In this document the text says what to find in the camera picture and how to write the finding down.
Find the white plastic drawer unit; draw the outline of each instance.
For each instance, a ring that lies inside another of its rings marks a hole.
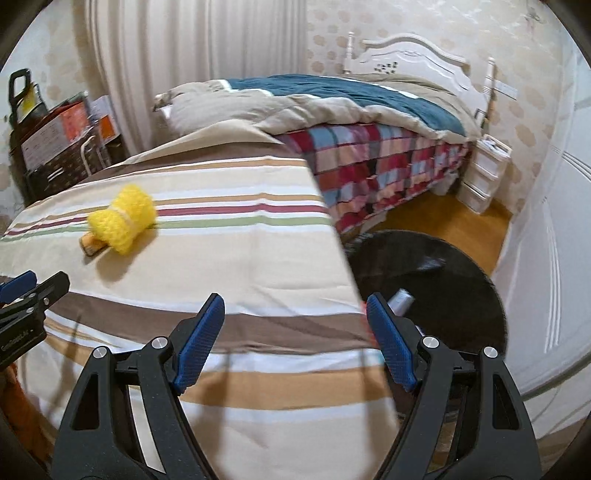
[[[474,187],[462,182],[457,193],[457,199],[480,215],[486,212],[486,209],[491,204],[492,196],[479,192]]]
[[[494,195],[501,183],[501,176],[497,176],[482,168],[478,163],[470,163],[464,174],[464,183],[475,187],[485,195]]]
[[[511,147],[499,142],[490,135],[485,135],[476,142],[472,163],[481,166],[492,175],[501,177],[511,159]]]

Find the black round rug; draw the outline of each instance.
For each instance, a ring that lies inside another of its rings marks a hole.
[[[414,303],[405,314],[425,335],[449,348],[505,355],[506,317],[488,276],[461,250],[424,233],[383,230],[345,247],[364,301],[374,292],[389,300],[400,288]]]

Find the blue gripper pad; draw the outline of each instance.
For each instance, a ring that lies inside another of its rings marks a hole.
[[[407,392],[412,391],[417,385],[413,354],[375,295],[368,298],[367,316],[392,378]]]
[[[217,334],[222,328],[225,315],[226,307],[223,299],[218,295],[205,311],[197,328],[178,355],[177,376],[173,382],[177,395],[184,393],[187,387],[194,385],[197,381],[205,360],[212,351]]]
[[[0,303],[12,303],[37,286],[37,276],[31,271],[0,285]]]

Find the wooden cork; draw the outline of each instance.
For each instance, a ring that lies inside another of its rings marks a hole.
[[[104,249],[107,244],[102,240],[99,240],[95,235],[91,232],[85,233],[80,237],[80,247],[82,248],[83,252],[88,256],[92,257],[96,255],[98,252]]]

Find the black handle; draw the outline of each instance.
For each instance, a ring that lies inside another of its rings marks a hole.
[[[14,84],[17,78],[25,77],[25,88],[23,88],[18,95],[14,95]],[[8,103],[12,107],[12,114],[14,115],[15,122],[18,122],[17,119],[17,106],[18,102],[25,98],[25,95],[29,91],[31,87],[31,70],[29,69],[21,69],[17,70],[16,72],[12,72],[10,75],[10,79],[8,81]]]

